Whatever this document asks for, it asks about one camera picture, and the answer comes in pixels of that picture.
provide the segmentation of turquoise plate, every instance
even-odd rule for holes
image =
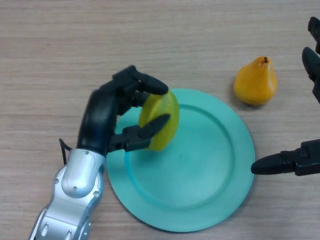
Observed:
[[[112,152],[107,171],[120,202],[136,218],[170,232],[194,232],[229,217],[245,200],[254,175],[254,145],[241,118],[219,99],[173,89],[180,107],[175,137],[162,152]],[[116,128],[138,123],[140,108]]]

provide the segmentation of robotic arm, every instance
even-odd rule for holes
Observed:
[[[308,23],[308,31],[316,40],[316,53],[309,47],[302,51],[302,62],[310,80],[313,81],[313,95],[320,103],[320,20],[314,16]],[[256,175],[273,175],[294,172],[297,176],[320,173],[320,139],[302,142],[292,151],[281,151],[263,157],[251,166]]]
[[[50,203],[40,212],[28,240],[87,240],[91,215],[104,192],[108,153],[147,148],[170,118],[163,114],[144,127],[129,126],[115,134],[117,116],[142,107],[149,94],[164,95],[169,88],[131,65],[89,97],[75,149],[62,139],[64,166],[55,175]],[[68,161],[65,149],[70,151]]]

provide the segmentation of silver robot wrist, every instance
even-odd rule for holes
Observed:
[[[104,190],[106,158],[85,149],[72,149],[67,165],[52,184],[50,203],[41,211],[28,240],[87,240],[91,215]]]

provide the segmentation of wooden table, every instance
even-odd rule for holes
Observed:
[[[1,0],[1,240],[26,239],[62,166],[58,138],[75,146],[88,97],[134,64],[171,88],[229,104],[252,134],[257,158],[319,138],[320,105],[304,70],[319,0]],[[269,56],[278,92],[252,109],[233,95],[244,64]],[[152,229],[105,195],[90,240],[319,239],[320,175],[256,177],[223,223],[190,234]]]

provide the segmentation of orange pear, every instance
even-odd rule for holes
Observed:
[[[267,103],[277,91],[277,76],[271,59],[259,56],[243,66],[235,77],[233,90],[246,104]]]

